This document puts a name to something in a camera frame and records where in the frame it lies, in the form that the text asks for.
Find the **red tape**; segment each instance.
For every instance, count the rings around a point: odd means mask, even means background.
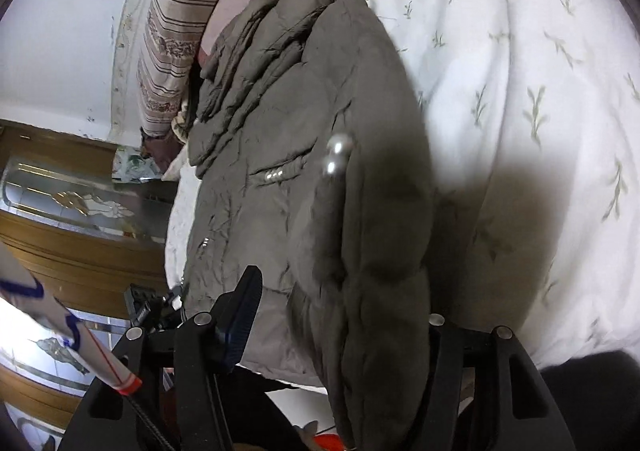
[[[133,373],[131,373],[131,377],[133,378],[133,380],[131,381],[129,386],[116,388],[119,394],[133,395],[135,392],[137,392],[140,389],[140,386],[142,386],[142,381],[140,380],[140,378],[136,377]]]

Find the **striped pillowcase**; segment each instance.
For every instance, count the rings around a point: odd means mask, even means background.
[[[218,0],[151,0],[136,77],[145,134],[171,128],[189,71]]]

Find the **gray puffer jacket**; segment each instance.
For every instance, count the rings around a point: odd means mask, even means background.
[[[432,211],[427,140],[393,43],[364,0],[251,0],[202,76],[187,314],[257,265],[264,293],[242,363],[324,384],[347,446],[398,449],[428,375]],[[344,175],[327,178],[336,132],[354,145]]]

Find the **bed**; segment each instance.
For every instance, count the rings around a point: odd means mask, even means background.
[[[247,1],[220,0],[205,52]],[[367,2],[430,142],[433,311],[475,329],[512,326],[541,368],[636,344],[640,40],[620,0]],[[199,186],[188,163],[180,177],[170,286]]]

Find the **metal screw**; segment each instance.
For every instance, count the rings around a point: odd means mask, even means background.
[[[211,322],[211,315],[208,312],[200,312],[193,318],[193,322],[198,326],[208,325]]]
[[[141,335],[142,335],[142,328],[138,326],[134,326],[133,328],[130,328],[129,330],[127,330],[127,339],[129,339],[129,341],[135,341]]]
[[[500,339],[511,339],[513,337],[513,332],[506,326],[498,326],[495,329],[495,333]]]
[[[429,324],[432,326],[442,326],[444,325],[444,317],[440,314],[431,314],[429,316]]]

